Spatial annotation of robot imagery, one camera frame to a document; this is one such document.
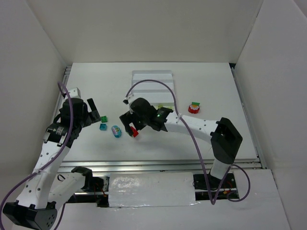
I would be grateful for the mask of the red curved lego brick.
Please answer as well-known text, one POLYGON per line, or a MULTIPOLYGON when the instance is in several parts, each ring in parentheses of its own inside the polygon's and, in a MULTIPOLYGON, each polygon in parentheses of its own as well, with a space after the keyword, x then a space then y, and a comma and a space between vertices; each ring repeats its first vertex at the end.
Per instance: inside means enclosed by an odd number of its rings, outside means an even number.
POLYGON ((134 127, 130 127, 130 129, 132 130, 132 137, 137 137, 139 135, 139 132, 134 128, 134 127))

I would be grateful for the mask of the green lego brick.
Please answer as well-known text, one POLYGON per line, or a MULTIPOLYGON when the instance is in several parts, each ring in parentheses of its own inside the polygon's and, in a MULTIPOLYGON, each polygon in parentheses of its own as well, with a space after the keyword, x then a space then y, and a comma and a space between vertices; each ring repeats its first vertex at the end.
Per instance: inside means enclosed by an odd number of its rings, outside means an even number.
POLYGON ((101 117, 101 123, 106 123, 106 122, 108 122, 107 116, 102 116, 101 117))

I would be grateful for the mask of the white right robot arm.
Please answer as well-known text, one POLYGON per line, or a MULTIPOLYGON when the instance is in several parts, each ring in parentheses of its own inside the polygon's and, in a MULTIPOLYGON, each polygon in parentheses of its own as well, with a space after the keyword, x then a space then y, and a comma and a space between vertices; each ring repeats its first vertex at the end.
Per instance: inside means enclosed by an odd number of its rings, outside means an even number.
POLYGON ((233 123, 225 117, 220 120, 202 120, 177 114, 169 108, 156 109, 144 98, 123 100, 129 111, 119 118, 125 131, 134 136, 137 131, 150 127, 155 131, 191 135, 211 144, 214 160, 209 172, 212 182, 220 182, 234 163, 243 138, 233 123))

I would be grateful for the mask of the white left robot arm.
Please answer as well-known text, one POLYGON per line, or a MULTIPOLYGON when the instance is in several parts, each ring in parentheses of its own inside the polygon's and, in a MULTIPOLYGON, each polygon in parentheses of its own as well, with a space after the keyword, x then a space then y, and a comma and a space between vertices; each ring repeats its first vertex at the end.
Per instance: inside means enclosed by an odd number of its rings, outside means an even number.
POLYGON ((97 181, 92 170, 77 166, 57 187, 52 188, 59 167, 83 128, 100 121, 93 99, 84 102, 75 87, 65 96, 59 114, 47 127, 34 176, 14 202, 2 202, 3 214, 15 225, 33 230, 49 230, 55 224, 58 209, 78 190, 93 191, 97 181))

